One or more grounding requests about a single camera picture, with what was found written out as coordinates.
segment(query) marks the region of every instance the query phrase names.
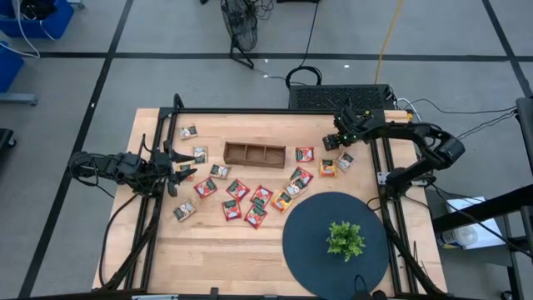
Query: black fan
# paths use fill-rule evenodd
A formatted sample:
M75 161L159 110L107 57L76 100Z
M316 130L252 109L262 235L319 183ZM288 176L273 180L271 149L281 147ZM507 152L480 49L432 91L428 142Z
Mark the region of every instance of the black fan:
M222 0L222 16L227 32L232 38L230 58L253 68L253 62L245 54L257 44L257 17L256 8L250 0ZM247 62L233 57L233 48L237 48Z

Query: green plant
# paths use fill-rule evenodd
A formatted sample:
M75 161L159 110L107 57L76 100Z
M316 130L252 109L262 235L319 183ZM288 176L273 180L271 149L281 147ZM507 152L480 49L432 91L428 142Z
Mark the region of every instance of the green plant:
M363 253L365 238L359 235L361 227L349 222L342 222L337 225L335 222L330 227L330 237L326 239L330 243L328 253L344 254L344 261L347 263L352 255L358 256Z

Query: gray floor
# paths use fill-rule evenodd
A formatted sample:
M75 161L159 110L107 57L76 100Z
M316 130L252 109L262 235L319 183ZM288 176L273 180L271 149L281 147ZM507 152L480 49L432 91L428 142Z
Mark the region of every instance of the gray floor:
M44 52L106 53L126 0L85 0L63 39L36 42ZM323 1L310 53L377 54L394 11L394 0ZM491 1L516 55L533 55L527 0ZM255 53L303 53L314 6L278 4L259 22ZM21 49L23 41L6 39ZM225 53L229 38L219 2L134 0L117 51L120 53ZM506 55L481 1L406 0L386 53ZM0 173L0 298L18 295L56 195L69 153L89 104L103 59L27 59L11 91L36 93L36 107L0 106L0 128L13 128L19 144ZM300 60L256 60L257 68L284 76ZM376 61L309 60L324 84L372 83ZM533 80L533 62L521 68ZM306 74L297 81L313 83ZM398 97L428 98L442 109L475 111L508 108L523 96L509 62L385 61L381 82ZM84 149L116 153L125 149L137 108L168 106L179 93L187 107L286 108L288 90L228 59L113 59ZM497 115L444 115L419 102L424 121L459 134ZM467 153L438 173L437 184L456 193L493 197L531 183L518 124L509 119L465 140ZM113 190L112 184L105 185ZM37 277L32 295L88 291L92 285L111 200L97 189L73 182ZM518 220L512 218L513 229ZM503 267L441 251L450 292L498 299L509 287ZM526 283L531 264L519 257ZM533 287L526 284L529 298Z

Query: wooden tabletop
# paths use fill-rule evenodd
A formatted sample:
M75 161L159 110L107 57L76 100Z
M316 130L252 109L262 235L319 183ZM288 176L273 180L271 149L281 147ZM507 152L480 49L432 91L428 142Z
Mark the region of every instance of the wooden tabletop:
M138 109L128 151L136 152L143 133L147 144L151 145L157 123L157 109ZM386 111L388 121L405 122L406 113ZM164 129L166 136L168 121ZM150 293L201 293L207 294L211 288L219 288L220 294L274 294L287 296L311 296L292 276L288 269L281 246L281 236L286 218L300 202L315 193L344 192L362 201L377 196L374 167L370 147L359 142L346 150L355 159L348 173L338 171L336 178L319 177L320 158L336 158L341 150L326 152L321 139L327 134L336 133L332 116L327 115L261 115L261 114L180 114L177 126L196 124L198 137L181 140L174 138L174 148L183 154L192 154L192 147L208 148L208 162L193 166L198 171L192 181L182 182L178 196L164 197L162 215L157 232L157 244L153 257L152 274L149 282ZM192 188L207 178L213 163L224 164L222 154L224 142L259 143L286 146L285 168L249 167L233 165L226 180L213 178L218 187L214 194L198 197ZM315 147L314 162L296 163L295 147ZM416 160L412 142L391 140L392 154L396 167L407 167ZM381 150L382 168L385 157ZM238 178L252 191L260 184L274 192L281 190L296 167L312 173L306 193L296 199L289 211L279 213L267 206L268 215L259 229L254 229L243 219L227 222L222 212L221 202L230 200L226 188ZM422 188L413 187L407 195L417 201L426 202ZM113 204L112 212L132 196L131 188L121 186ZM185 222L178 222L173 210L190 198L197 212ZM241 210L246 213L252 205L250 194L241 202ZM140 199L126 207L115 219L107 239L104 263L105 280L120 267L129 254L135 231ZM376 208L379 201L373 201ZM411 243L416 241L418 259L423 263L429 277L437 287L446 290L441 260L431 226L430 214L425 207L412 201L403 201L407 233ZM134 287L139 286L144 254L137 260L137 273ZM403 291L407 291L404 263L398 258ZM95 278L94 287L98 287ZM388 296L393 295L391 271L387 269L381 283L376 287Z

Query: wooden compartment box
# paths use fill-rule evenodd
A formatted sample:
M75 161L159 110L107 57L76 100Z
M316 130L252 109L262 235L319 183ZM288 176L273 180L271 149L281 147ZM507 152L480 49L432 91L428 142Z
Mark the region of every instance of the wooden compartment box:
M285 146L226 142L224 162L244 166L284 168Z

